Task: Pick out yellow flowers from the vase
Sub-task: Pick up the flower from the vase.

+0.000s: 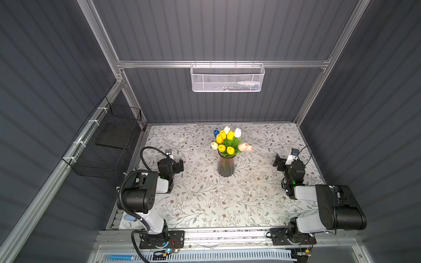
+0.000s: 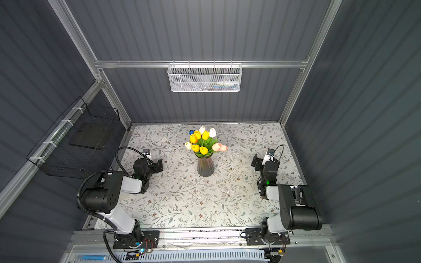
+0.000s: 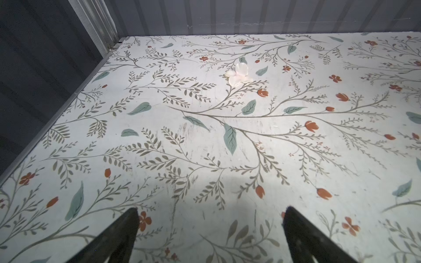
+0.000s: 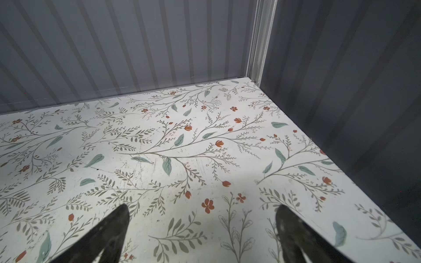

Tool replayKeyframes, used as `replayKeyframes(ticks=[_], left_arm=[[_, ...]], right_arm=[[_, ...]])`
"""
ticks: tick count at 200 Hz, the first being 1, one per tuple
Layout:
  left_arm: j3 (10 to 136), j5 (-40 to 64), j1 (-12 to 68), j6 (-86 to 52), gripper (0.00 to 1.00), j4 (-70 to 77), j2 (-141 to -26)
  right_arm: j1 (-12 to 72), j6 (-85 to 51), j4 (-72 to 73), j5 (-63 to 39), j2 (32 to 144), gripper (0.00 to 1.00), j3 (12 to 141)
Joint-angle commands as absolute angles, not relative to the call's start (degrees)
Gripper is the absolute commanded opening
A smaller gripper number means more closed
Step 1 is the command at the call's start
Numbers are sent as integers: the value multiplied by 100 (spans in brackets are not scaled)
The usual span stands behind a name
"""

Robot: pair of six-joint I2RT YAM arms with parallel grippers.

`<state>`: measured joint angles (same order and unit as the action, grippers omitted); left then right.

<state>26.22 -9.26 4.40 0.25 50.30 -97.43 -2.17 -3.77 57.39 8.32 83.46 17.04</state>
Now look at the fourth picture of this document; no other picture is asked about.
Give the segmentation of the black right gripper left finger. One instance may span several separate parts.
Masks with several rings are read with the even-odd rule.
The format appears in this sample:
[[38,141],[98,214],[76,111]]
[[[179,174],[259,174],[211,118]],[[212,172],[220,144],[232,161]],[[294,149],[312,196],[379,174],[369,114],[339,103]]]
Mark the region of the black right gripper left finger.
[[122,204],[99,222],[87,234],[61,253],[54,263],[118,263],[129,227],[129,209]]

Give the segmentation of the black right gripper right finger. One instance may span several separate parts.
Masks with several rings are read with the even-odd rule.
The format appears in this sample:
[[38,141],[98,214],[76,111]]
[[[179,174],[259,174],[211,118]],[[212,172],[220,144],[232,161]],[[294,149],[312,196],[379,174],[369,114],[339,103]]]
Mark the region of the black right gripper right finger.
[[275,216],[277,238],[285,263],[352,263],[289,207],[280,205]]

